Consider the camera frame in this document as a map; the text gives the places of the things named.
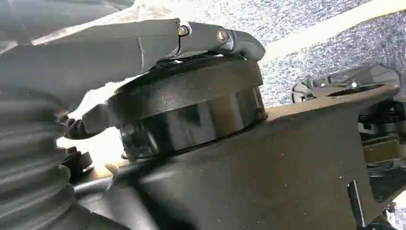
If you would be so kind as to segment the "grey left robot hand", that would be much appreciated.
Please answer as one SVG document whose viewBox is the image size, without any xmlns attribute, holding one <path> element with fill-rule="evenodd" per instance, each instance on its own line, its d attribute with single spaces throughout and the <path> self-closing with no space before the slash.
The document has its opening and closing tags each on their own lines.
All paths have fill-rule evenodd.
<svg viewBox="0 0 406 230">
<path fill-rule="evenodd" d="M 185 22 L 136 0 L 3 0 L 0 92 L 56 99 L 75 110 L 84 94 L 149 71 L 163 60 L 214 52 L 259 61 L 252 35 Z"/>
</svg>

